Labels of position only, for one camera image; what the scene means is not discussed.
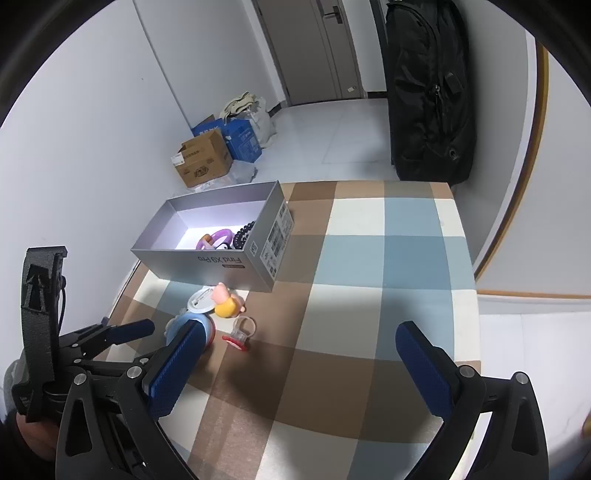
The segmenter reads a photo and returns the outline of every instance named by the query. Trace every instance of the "table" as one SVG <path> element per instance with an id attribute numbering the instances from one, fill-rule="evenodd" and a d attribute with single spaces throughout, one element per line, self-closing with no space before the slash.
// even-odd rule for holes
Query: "table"
<path id="1" fill-rule="evenodd" d="M 160 420 L 201 480 L 404 478 L 440 427 L 394 345 L 414 320 L 480 371 L 472 265 L 446 184 L 282 185 L 295 225 L 272 293 L 250 292 L 251 350 L 218 334 L 173 412 Z M 139 265 L 111 316 L 155 333 L 107 354 L 164 344 L 164 326 L 200 285 Z M 232 320 L 215 319 L 230 331 Z"/>

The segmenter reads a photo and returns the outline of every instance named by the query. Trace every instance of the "purple bangle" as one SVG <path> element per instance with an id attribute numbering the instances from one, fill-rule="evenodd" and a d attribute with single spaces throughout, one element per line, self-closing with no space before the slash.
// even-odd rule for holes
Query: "purple bangle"
<path id="1" fill-rule="evenodd" d="M 214 245 L 215 242 L 217 242 L 218 240 L 225 238 L 224 243 L 227 243 L 229 245 L 232 244 L 232 239 L 234 238 L 234 233 L 229 229 L 229 228 L 222 228 L 221 230 L 218 230 L 217 232 L 213 233 L 211 235 L 212 237 L 212 243 L 210 245 Z M 197 243 L 197 248 L 196 250 L 205 250 L 206 247 L 206 243 L 205 240 L 203 240 L 203 238 L 201 240 L 199 240 L 199 242 Z"/>

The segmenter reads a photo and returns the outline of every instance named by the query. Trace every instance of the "gray door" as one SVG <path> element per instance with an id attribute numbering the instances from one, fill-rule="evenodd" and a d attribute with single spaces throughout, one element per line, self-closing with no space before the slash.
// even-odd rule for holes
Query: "gray door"
<path id="1" fill-rule="evenodd" d="M 255 0 L 292 105 L 360 98 L 340 0 Z"/>

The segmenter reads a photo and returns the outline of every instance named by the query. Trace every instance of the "black bag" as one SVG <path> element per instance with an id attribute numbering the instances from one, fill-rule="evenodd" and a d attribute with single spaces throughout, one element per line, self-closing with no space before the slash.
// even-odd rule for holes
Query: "black bag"
<path id="1" fill-rule="evenodd" d="M 386 21 L 392 164 L 401 180 L 466 180 L 476 125 L 466 27 L 451 0 L 395 0 Z"/>

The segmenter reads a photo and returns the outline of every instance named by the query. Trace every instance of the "bag zipper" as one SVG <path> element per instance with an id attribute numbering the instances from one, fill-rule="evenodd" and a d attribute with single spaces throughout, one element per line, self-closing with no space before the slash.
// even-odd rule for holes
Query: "bag zipper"
<path id="1" fill-rule="evenodd" d="M 438 113 L 438 120 L 439 120 L 439 133 L 443 136 L 445 132 L 445 125 L 444 125 L 444 114 L 443 114 L 443 97 L 441 96 L 441 77 L 439 75 L 439 59 L 441 58 L 441 50 L 439 46 L 439 40 L 437 39 L 437 34 L 435 33 L 435 29 L 431 26 L 431 24 L 427 21 L 427 19 L 416 9 L 414 6 L 409 5 L 401 0 L 398 0 L 396 3 L 393 3 L 392 6 L 394 7 L 401 7 L 413 13 L 415 17 L 417 17 L 423 25 L 426 25 L 429 30 L 431 30 L 431 34 L 433 35 L 433 41 L 435 42 L 435 48 L 437 50 L 437 61 L 436 61 L 436 70 L 435 75 L 437 78 L 437 83 L 433 86 L 433 90 L 435 91 L 436 96 L 436 104 L 439 103 L 439 107 L 436 105 L 436 110 Z"/>

